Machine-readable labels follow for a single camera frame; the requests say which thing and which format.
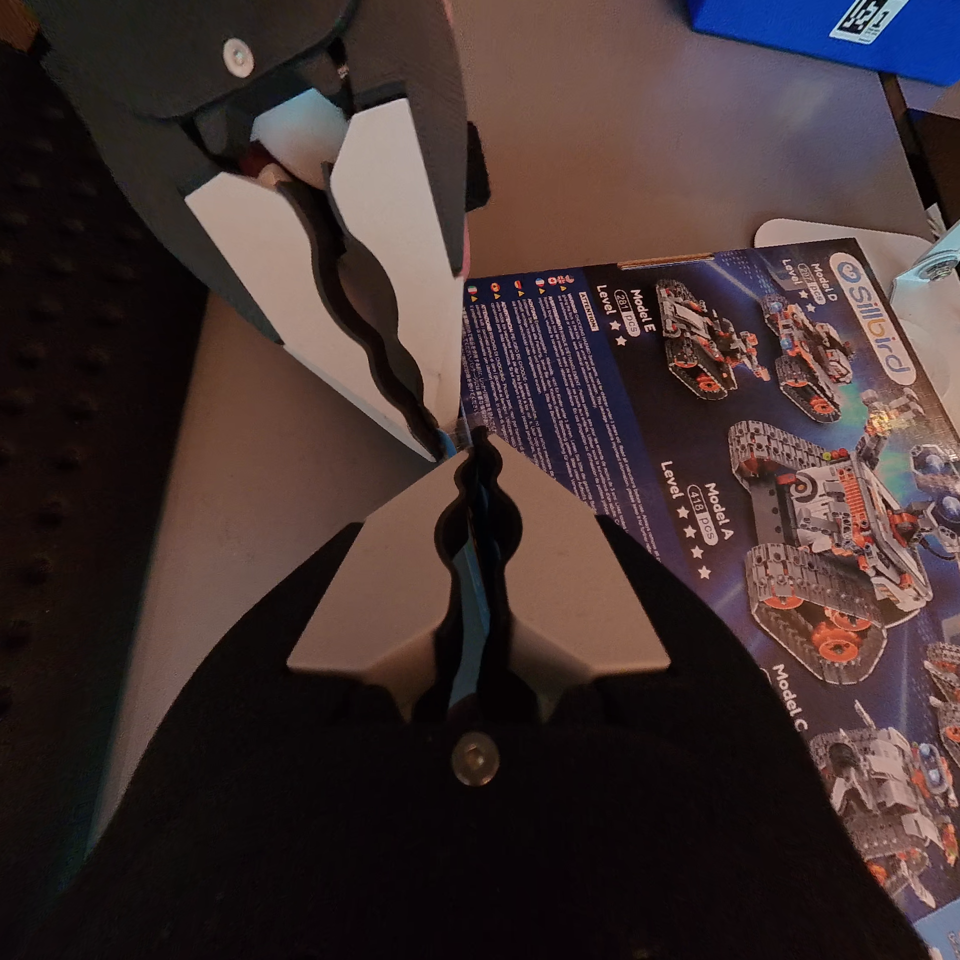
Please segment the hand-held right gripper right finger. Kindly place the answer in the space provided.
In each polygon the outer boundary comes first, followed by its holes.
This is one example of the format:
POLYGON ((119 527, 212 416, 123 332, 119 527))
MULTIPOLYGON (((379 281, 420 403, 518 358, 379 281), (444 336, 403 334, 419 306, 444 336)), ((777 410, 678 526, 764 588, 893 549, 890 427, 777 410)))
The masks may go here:
POLYGON ((480 433, 490 634, 481 692, 550 716, 574 688, 663 673, 670 657, 592 508, 480 433))

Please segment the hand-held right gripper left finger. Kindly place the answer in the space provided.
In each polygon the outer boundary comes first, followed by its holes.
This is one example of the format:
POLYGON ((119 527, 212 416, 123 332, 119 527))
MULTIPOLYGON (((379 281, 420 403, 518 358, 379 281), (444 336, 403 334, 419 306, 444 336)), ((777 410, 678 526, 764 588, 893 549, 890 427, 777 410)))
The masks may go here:
POLYGON ((463 650, 470 539, 462 450, 364 521, 286 664, 296 674, 387 690, 401 716, 437 710, 463 650))

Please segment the white stand base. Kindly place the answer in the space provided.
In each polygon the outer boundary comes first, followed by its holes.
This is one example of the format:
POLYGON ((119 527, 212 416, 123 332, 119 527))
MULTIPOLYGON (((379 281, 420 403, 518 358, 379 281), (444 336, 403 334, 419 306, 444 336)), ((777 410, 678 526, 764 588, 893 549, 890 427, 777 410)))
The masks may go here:
POLYGON ((958 275, 932 281, 902 279, 936 243, 912 234, 777 218, 763 222, 753 236, 755 247, 852 238, 889 297, 904 331, 918 335, 916 351, 932 376, 933 361, 951 361, 958 354, 958 275))

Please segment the blue robot kit box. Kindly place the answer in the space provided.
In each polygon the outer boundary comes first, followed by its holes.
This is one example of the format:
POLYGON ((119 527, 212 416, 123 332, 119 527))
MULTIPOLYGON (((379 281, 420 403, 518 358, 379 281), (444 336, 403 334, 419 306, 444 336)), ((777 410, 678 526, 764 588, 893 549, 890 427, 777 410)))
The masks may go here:
POLYGON ((833 810, 958 958, 958 380, 858 241, 469 279, 462 413, 744 643, 833 810))

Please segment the grey desk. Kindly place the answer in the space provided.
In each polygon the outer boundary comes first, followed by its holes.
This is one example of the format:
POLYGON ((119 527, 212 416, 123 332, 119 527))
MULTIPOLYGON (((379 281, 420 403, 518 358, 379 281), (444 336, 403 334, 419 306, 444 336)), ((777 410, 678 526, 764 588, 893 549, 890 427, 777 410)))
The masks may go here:
MULTIPOLYGON (((490 203, 475 275, 744 248, 767 220, 933 236, 869 71, 690 30, 683 2, 453 2, 490 203)), ((101 790, 189 676, 426 462, 211 297, 101 790)))

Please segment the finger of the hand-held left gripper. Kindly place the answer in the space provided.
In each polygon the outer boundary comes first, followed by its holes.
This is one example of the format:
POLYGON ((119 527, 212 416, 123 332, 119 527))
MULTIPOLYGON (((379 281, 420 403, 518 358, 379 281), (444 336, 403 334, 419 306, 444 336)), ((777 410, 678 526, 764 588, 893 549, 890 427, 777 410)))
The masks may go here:
POLYGON ((378 426, 429 462, 441 462, 415 437, 378 387, 366 345, 337 323, 315 273, 315 242, 278 187, 222 172, 185 198, 283 347, 378 426))
POLYGON ((446 450, 459 400, 464 278, 450 264, 411 103, 397 98, 346 123, 321 166, 347 254, 375 262, 390 309, 366 318, 347 295, 345 331, 364 349, 374 390, 413 450, 446 450))

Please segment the blue plastic bin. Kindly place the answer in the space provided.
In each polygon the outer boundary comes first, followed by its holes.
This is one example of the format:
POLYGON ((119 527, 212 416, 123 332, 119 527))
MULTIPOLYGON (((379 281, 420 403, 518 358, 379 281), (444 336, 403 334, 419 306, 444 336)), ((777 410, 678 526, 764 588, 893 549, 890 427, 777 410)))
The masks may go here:
POLYGON ((957 1, 688 1, 694 31, 949 87, 957 1))

